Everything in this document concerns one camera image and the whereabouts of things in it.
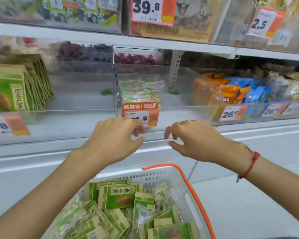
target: hand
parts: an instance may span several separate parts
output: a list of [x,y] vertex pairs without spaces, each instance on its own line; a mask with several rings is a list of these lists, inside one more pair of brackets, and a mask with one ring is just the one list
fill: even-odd
[[83,170],[93,177],[100,172],[100,166],[103,169],[134,153],[145,140],[144,137],[131,140],[131,135],[137,137],[139,131],[145,131],[141,120],[118,117],[100,121],[88,140],[73,150],[69,158],[74,158],[80,166],[84,163]]
[[198,161],[213,162],[228,167],[227,162],[240,151],[244,144],[221,135],[212,125],[203,120],[176,122],[165,130],[164,138],[172,134],[173,139],[180,138],[184,144],[169,141],[168,144],[185,157]]

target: shelf bracket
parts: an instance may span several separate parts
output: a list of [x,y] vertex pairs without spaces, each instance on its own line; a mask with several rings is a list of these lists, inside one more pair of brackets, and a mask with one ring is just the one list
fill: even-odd
[[182,58],[184,51],[173,50],[173,55],[171,57],[171,66],[168,74],[168,85],[173,87],[176,83],[178,69],[180,64],[180,59]]

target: white plastic basket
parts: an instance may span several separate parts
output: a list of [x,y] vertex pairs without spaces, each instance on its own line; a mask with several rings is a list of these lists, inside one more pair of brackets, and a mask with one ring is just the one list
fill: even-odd
[[125,178],[131,178],[132,183],[142,183],[147,188],[154,188],[156,184],[168,181],[171,185],[172,199],[179,207],[181,221],[191,222],[195,220],[199,238],[216,239],[203,205],[178,165],[160,164],[140,169],[98,174],[90,182]]

